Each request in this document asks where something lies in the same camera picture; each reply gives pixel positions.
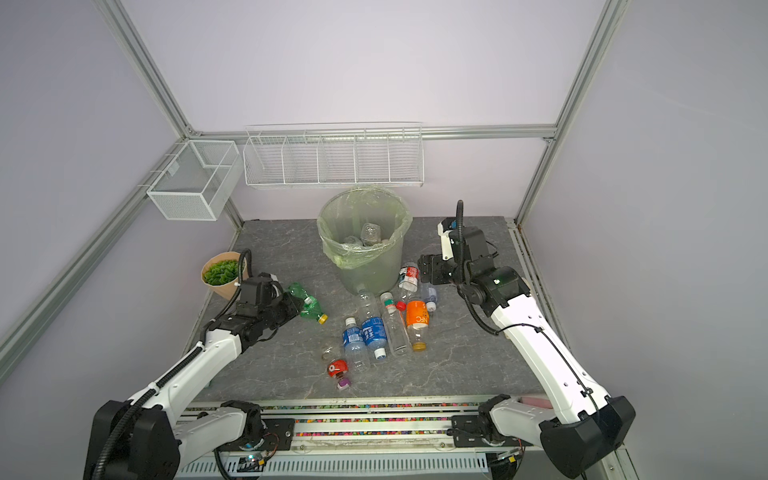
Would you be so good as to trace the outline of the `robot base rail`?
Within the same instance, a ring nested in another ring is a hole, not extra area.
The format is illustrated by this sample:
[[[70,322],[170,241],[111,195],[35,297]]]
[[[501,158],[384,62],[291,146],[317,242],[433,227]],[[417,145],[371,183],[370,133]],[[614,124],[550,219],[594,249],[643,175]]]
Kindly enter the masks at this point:
[[[259,447],[224,446],[180,469],[181,478],[362,479],[478,475],[523,479],[540,464],[561,478],[541,447],[480,436],[485,395],[263,400]]]

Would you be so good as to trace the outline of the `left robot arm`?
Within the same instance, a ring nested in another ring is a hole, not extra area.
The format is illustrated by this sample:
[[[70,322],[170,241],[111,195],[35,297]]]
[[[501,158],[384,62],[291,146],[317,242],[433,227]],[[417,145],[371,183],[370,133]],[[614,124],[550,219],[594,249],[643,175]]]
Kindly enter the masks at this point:
[[[95,413],[84,478],[172,479],[223,446],[279,449],[280,434],[269,429],[253,402],[225,401],[211,414],[178,422],[219,372],[300,313],[300,300],[275,276],[253,274],[250,250],[240,253],[237,269],[235,293],[203,327],[194,347],[144,389],[127,400],[108,401]]]

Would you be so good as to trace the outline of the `red label purple cap bottle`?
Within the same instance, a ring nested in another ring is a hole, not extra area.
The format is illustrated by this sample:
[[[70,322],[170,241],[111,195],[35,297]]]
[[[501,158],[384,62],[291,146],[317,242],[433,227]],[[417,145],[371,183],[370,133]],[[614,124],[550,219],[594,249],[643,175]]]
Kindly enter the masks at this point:
[[[330,362],[326,372],[331,379],[336,381],[336,386],[339,390],[345,390],[351,386],[349,367],[344,359],[335,359]]]

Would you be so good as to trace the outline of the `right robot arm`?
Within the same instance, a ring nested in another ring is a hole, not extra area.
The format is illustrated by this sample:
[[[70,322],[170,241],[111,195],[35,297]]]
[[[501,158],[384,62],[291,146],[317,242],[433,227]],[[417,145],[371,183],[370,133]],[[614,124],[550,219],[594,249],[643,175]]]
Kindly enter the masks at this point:
[[[529,446],[541,448],[569,479],[583,479],[624,443],[636,411],[624,396],[612,396],[579,364],[552,329],[523,277],[497,266],[483,231],[464,223],[464,205],[437,228],[441,251],[418,261],[423,280],[452,285],[471,318],[486,333],[518,350],[549,402],[541,407],[507,394],[482,403],[475,416],[456,416],[451,431],[459,443],[512,446],[518,452],[490,461],[492,478],[511,479]]]

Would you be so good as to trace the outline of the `crushed green bottle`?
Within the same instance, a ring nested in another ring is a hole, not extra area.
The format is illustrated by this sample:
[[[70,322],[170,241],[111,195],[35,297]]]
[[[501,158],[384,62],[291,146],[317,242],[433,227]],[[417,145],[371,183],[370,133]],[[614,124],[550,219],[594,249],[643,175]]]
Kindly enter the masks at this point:
[[[324,313],[316,297],[309,294],[308,291],[298,282],[294,282],[288,287],[289,293],[297,299],[300,316],[323,325],[328,320],[328,315]]]

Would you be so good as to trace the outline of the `orange label bottle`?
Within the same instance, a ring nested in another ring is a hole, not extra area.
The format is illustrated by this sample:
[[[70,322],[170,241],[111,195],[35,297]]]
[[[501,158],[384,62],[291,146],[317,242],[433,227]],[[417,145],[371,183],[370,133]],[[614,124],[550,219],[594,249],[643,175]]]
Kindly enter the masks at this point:
[[[406,307],[406,330],[414,351],[427,348],[426,336],[429,327],[429,312],[421,300],[413,300]]]

